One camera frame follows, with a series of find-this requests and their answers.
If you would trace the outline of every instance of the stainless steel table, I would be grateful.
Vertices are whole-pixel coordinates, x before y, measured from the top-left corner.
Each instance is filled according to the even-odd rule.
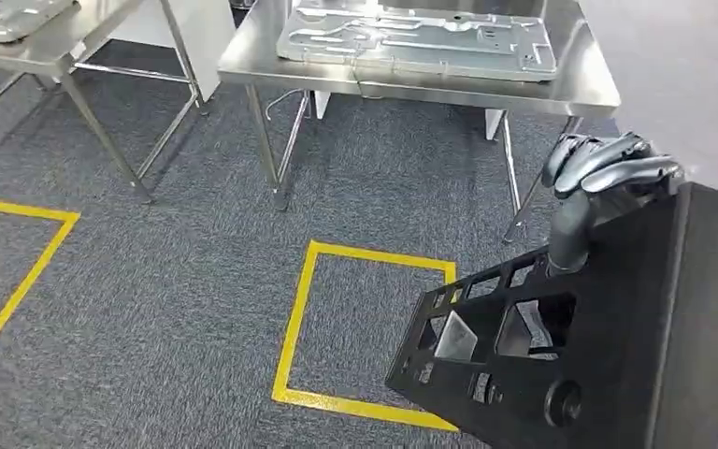
[[[219,71],[223,81],[246,84],[261,141],[260,155],[278,208],[284,209],[287,204],[284,175],[303,111],[309,105],[309,91],[559,114],[568,116],[564,132],[575,132],[583,117],[610,117],[620,105],[610,70],[574,0],[387,0],[382,3],[391,7],[455,10],[460,5],[461,10],[469,12],[539,16],[552,40],[559,65],[557,78],[543,83],[484,80],[284,60],[277,57],[276,42],[292,11],[291,3],[287,0],[257,0],[224,52]],[[255,84],[261,83],[304,92],[279,167],[270,149],[264,113],[255,88]],[[501,126],[511,198],[518,215],[511,224],[512,231],[521,222],[524,208],[516,185],[507,114],[503,114]],[[530,188],[524,206],[532,197],[535,185],[533,183]]]
[[[169,24],[169,30],[175,41],[175,50],[182,65],[184,76],[128,67],[94,65],[84,62],[107,42],[108,35],[130,13],[136,10],[142,1],[78,0],[77,4],[51,19],[30,36],[11,44],[0,44],[0,68],[17,72],[0,88],[0,96],[25,74],[31,74],[38,81],[40,87],[44,87],[45,83],[38,79],[37,76],[52,77],[60,81],[124,177],[145,201],[150,202],[152,197],[141,179],[161,153],[169,138],[180,126],[182,119],[191,107],[194,104],[200,106],[203,102],[188,53],[180,35],[180,28],[172,13],[169,1],[158,0],[161,2]],[[124,154],[114,145],[111,137],[89,107],[80,87],[70,76],[70,72],[76,68],[188,84],[191,97],[172,121],[172,124],[159,137],[150,155],[138,170],[134,171],[130,167],[125,160]]]

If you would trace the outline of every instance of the yellow tape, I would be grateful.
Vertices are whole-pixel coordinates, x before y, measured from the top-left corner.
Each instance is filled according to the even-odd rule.
[[[282,344],[280,363],[277,366],[277,378],[274,380],[274,390],[271,394],[271,397],[276,400],[281,400],[278,399],[278,397],[281,398],[287,389],[287,381],[290,378],[290,367],[293,365],[295,343],[298,341],[298,332],[301,330],[301,322],[304,320],[304,308],[307,306],[309,285],[312,283],[312,274],[315,271],[315,259],[317,257],[317,242],[312,240],[307,248],[307,256],[304,259],[301,278],[298,280],[298,290],[295,293],[293,311],[290,313],[285,340]]]
[[[18,288],[16,288],[12,295],[9,297],[9,299],[7,300],[7,304],[5,304],[4,307],[1,309],[1,330],[2,327],[4,327],[4,324],[7,323],[9,317],[12,316],[12,313],[21,303],[23,297],[29,291],[31,286],[35,283],[40,273],[42,273],[42,270],[45,269],[45,266],[50,262],[50,259],[53,257],[53,254],[56,253],[56,250],[59,248],[59,245],[62,244],[62,240],[64,240],[65,237],[67,237],[67,234],[69,234],[70,231],[73,229],[73,225],[79,219],[80,214],[75,212],[66,212],[63,210],[41,209],[31,206],[22,206],[18,204],[10,204],[3,202],[0,202],[0,212],[11,213],[15,215],[24,215],[27,217],[44,218],[49,220],[60,220],[63,222],[62,226],[56,232],[56,235],[53,236],[48,246],[45,248],[45,250],[35,262],[35,264],[29,270],[28,274],[26,274],[26,277],[23,278],[21,283],[18,285]]]
[[[360,400],[334,398],[299,390],[286,390],[283,399],[282,402],[302,405],[312,409],[326,410],[328,412],[346,413],[364,418],[380,419],[412,426],[438,428],[453,432],[458,431],[457,427],[427,412],[399,409],[397,407],[372,404]]]
[[[301,405],[329,412],[347,413],[394,423],[457,431],[458,429],[455,426],[432,413],[399,409],[388,405],[373,404],[346,398],[335,398],[307,391],[288,389],[287,383],[290,379],[290,369],[293,365],[295,344],[298,341],[298,333],[301,330],[301,323],[304,320],[304,311],[307,307],[307,298],[309,296],[309,286],[312,284],[312,276],[315,272],[315,263],[318,253],[341,255],[377,262],[406,265],[409,267],[441,269],[444,271],[444,282],[450,283],[455,281],[454,262],[412,255],[382,253],[310,240],[307,255],[304,258],[304,266],[301,269],[301,277],[298,280],[293,311],[291,311],[287,331],[285,332],[285,340],[282,344],[280,363],[277,365],[277,375],[274,379],[271,397],[278,402]]]

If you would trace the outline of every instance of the gray carpet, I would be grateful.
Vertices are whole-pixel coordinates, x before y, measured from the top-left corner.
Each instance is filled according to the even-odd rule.
[[[132,44],[99,57],[174,68],[168,52]],[[161,81],[76,78],[134,163],[187,94]],[[294,107],[271,124],[278,149]],[[482,110],[333,96],[325,119],[303,126],[291,205],[279,213],[242,88],[221,87],[208,109],[152,169],[158,204],[147,207],[64,94],[22,80],[0,101],[0,199],[81,213],[0,333],[0,447],[480,445],[270,394],[310,239],[452,260],[459,275],[542,243],[553,206],[543,192],[527,237],[500,244],[508,181]],[[522,189],[561,124],[512,114]],[[611,121],[587,126],[615,132]],[[55,226],[0,215],[0,304]],[[438,283],[433,271],[322,257],[290,386],[413,407],[382,377],[412,301]]]

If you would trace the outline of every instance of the aluminum plate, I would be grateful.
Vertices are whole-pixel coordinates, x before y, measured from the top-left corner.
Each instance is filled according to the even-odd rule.
[[[0,0],[0,44],[31,35],[75,0]]]
[[[375,2],[302,0],[285,23],[277,54],[312,63],[502,80],[553,80],[557,73],[540,18]]]

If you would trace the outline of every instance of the table top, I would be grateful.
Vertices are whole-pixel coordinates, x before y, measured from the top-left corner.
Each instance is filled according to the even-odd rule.
[[[142,0],[78,0],[30,36],[0,44],[0,68],[56,76],[92,54]]]
[[[471,3],[460,2],[462,7]],[[488,7],[478,9],[494,2],[475,3],[477,8],[472,6],[474,10],[469,12],[494,12]],[[531,15],[543,18],[549,32],[558,63],[553,81],[487,80],[285,60],[277,56],[276,43],[292,11],[289,0],[257,0],[222,55],[219,72],[226,82],[272,83],[290,89],[559,115],[611,116],[621,99],[576,0],[524,3],[532,7]],[[527,15],[521,10],[516,13]]]

